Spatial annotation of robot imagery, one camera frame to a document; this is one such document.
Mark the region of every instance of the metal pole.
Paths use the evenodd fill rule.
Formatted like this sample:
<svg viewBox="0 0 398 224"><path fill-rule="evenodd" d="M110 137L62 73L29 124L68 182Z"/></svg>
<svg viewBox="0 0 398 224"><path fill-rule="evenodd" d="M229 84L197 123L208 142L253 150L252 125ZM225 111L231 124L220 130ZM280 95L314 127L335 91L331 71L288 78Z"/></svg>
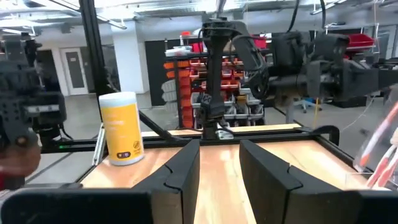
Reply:
<svg viewBox="0 0 398 224"><path fill-rule="evenodd" d="M94 0L79 0L79 2L90 56L91 72L93 74L95 92L98 100L99 96L112 93L111 89L108 88L108 81L106 79L100 29L98 28L98 21L96 19Z"/></svg>
<svg viewBox="0 0 398 224"><path fill-rule="evenodd" d="M216 18L219 18L221 13L224 11L224 6L225 6L226 0L217 0L216 2Z"/></svg>

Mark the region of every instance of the white lid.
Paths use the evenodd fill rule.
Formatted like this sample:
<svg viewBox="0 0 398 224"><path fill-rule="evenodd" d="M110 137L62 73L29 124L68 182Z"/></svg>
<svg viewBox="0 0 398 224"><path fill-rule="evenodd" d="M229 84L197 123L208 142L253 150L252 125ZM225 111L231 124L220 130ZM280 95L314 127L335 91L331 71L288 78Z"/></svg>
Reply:
<svg viewBox="0 0 398 224"><path fill-rule="evenodd" d="M131 91L110 93L99 96L99 106L102 108L126 106L133 103L137 103L137 98L136 98L136 93Z"/></svg>

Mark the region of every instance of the wall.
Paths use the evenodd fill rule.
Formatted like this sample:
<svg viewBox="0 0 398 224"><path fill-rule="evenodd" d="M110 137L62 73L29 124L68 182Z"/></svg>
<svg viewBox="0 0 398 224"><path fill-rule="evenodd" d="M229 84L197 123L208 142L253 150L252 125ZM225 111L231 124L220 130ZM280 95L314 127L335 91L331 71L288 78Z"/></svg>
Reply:
<svg viewBox="0 0 398 224"><path fill-rule="evenodd" d="M101 24L99 28L102 34L106 34L104 36L101 36L101 43L103 45L112 44L112 37L109 36L109 25ZM67 85L65 68L62 63L60 50L69 48L81 48L87 46L83 26L77 26L73 28L70 34L62 34L60 32L60 29L58 28L44 29L42 35L36 37L35 39L38 43L42 44L40 50L52 51L61 92L64 96L68 96L70 93ZM88 83L92 82L91 77L88 77L87 79Z"/></svg>
<svg viewBox="0 0 398 224"><path fill-rule="evenodd" d="M137 26L137 40L138 40L138 51L139 51L139 61L141 66L141 75L142 75L142 88L145 92L149 91L149 76L148 76L148 66L147 66L147 56L145 51L145 38L144 38L144 30L147 27L142 26L142 24L138 24Z"/></svg>

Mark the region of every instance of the ceiling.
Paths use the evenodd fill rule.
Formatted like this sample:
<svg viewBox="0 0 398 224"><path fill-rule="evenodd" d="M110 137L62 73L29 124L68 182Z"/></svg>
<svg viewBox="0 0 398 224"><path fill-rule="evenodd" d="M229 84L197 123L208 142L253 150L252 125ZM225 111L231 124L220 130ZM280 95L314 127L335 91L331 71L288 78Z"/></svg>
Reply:
<svg viewBox="0 0 398 224"><path fill-rule="evenodd" d="M78 9L79 0L56 0ZM143 20L148 17L213 16L218 0L95 0L97 15L113 21ZM319 0L301 0L301 10L318 9ZM398 0L380 0L388 9L393 9ZM373 0L346 0L335 8L364 7ZM246 11L274 11L294 8L294 0L226 0L224 13L231 12L239 19ZM80 13L59 6L49 0L0 0L0 29L33 30L39 33L44 27L59 27L67 32L68 27L81 25Z"/></svg>

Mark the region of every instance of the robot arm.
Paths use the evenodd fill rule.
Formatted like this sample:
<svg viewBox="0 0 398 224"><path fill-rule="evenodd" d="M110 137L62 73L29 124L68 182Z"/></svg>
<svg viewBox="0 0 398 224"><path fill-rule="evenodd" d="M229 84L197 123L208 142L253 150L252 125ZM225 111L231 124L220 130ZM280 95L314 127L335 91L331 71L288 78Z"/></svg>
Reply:
<svg viewBox="0 0 398 224"><path fill-rule="evenodd" d="M3 146L31 147L44 126L66 120L65 102L61 93L40 84L34 67L40 44L24 34L3 36L0 43L5 56L0 61L1 141Z"/></svg>
<svg viewBox="0 0 398 224"><path fill-rule="evenodd" d="M398 83L397 71L345 59L349 38L339 34L319 35L311 54L307 54L309 44L303 42L299 32L276 37L272 40L274 65L268 67L246 25L240 21L230 23L236 29L232 44L257 99L283 95L347 100Z"/></svg>

